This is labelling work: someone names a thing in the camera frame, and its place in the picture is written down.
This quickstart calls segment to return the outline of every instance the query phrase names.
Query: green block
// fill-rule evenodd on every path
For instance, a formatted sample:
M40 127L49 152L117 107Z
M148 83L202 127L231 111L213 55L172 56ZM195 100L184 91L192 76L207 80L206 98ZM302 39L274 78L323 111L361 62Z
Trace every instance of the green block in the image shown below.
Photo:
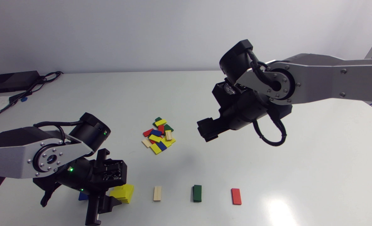
M201 202L201 186L193 186L193 202Z
M170 127L168 124L165 124L165 125L163 126L163 130L164 130L164 131L166 131L166 130L170 130L171 132L173 132L172 127Z

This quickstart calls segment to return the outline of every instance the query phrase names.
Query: pile of blocks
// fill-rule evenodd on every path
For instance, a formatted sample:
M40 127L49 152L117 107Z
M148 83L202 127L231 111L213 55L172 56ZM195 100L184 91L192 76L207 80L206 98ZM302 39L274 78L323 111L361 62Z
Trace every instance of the pile of blocks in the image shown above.
M143 135L148 139L146 138L142 142L147 148L151 148L155 154L159 154L175 143L176 140L172 137L173 129L167 124L166 120L158 117L153 125L157 127L157 130L145 131Z
M134 191L134 186L125 184L122 186L116 186L109 193L109 196L115 197L117 200L120 200L122 203L130 203Z

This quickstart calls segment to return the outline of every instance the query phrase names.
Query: white wall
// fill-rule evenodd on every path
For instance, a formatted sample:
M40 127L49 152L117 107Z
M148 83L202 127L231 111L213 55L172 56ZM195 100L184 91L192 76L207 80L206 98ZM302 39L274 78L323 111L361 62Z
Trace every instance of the white wall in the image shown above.
M0 0L0 73L218 70L243 39L263 61L363 58L372 0Z

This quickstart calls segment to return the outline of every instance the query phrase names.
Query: white table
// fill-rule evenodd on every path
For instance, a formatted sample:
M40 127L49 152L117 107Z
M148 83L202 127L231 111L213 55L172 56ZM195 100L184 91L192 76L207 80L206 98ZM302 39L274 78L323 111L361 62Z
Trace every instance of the white table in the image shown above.
M127 163L135 189L130 204L100 215L103 225L372 225L372 107L337 99L294 105L277 148L253 126L206 143L196 122L218 117L211 91L223 78L220 71L64 74L1 114L0 132L84 112L106 123L112 133L101 148ZM141 140L158 116L177 141L156 156ZM268 117L259 124L269 139L280 138ZM201 203L190 200L194 184L202 185ZM159 203L154 186L162 186ZM231 188L241 190L241 206L232 205ZM31 179L6 179L0 226L83 225L87 202L78 194L61 186L42 208L43 191Z

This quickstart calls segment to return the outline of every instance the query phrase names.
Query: circular joint plate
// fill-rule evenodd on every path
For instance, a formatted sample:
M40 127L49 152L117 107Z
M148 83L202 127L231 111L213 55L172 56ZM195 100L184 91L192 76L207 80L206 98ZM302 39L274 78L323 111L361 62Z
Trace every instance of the circular joint plate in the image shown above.
M274 83L279 83L280 86L278 87L281 87L281 89L263 93L274 99L282 99L288 95L291 88L291 80L285 74L279 72L264 72L264 74Z
M34 164L37 166L34 168L38 172L48 172L48 167L56 168L60 158L59 147L60 145L51 144L40 149L34 158Z

